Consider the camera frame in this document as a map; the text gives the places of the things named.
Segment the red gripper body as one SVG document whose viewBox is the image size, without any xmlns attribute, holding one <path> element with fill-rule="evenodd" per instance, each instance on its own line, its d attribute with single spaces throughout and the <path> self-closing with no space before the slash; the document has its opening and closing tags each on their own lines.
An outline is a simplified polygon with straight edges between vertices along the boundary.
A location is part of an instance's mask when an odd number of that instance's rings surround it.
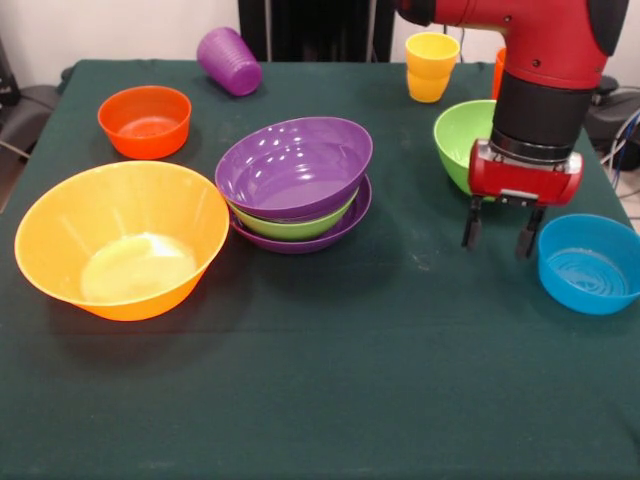
<svg viewBox="0 0 640 480">
<path fill-rule="evenodd" d="M 468 185 L 476 196 L 563 206 L 578 191 L 583 169 L 583 156 L 577 152 L 557 164 L 533 164 L 505 156 L 488 140 L 478 139 L 471 148 Z"/>
</svg>

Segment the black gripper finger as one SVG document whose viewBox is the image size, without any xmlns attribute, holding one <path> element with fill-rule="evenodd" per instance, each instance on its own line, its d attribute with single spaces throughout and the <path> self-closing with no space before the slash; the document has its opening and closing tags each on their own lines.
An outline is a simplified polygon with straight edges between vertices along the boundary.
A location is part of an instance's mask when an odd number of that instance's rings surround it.
<svg viewBox="0 0 640 480">
<path fill-rule="evenodd" d="M 469 207 L 465 230 L 461 241 L 461 246 L 466 249 L 474 249 L 482 230 L 480 218 L 480 210 L 483 203 L 483 197 L 473 195 Z"/>
<path fill-rule="evenodd" d="M 546 208 L 544 206 L 534 207 L 527 224 L 520 231 L 515 250 L 515 255 L 518 259 L 526 259 L 531 256 L 545 211 Z"/>
</svg>

